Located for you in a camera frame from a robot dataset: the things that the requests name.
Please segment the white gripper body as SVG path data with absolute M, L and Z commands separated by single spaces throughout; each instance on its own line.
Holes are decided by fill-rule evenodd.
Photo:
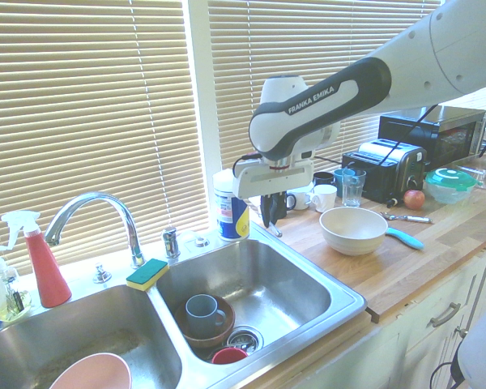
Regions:
M 313 162 L 299 160 L 292 167 L 275 170 L 261 160 L 236 164 L 232 192 L 239 199 L 272 195 L 307 186 L 313 178 Z

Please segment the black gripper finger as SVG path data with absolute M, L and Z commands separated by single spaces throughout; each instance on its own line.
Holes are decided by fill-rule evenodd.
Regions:
M 279 192 L 272 195 L 272 204 L 270 210 L 270 221 L 276 223 L 286 216 L 286 193 Z
M 270 194 L 262 195 L 260 202 L 260 210 L 262 216 L 262 222 L 265 227 L 268 227 L 271 222 L 271 205 L 272 197 Z

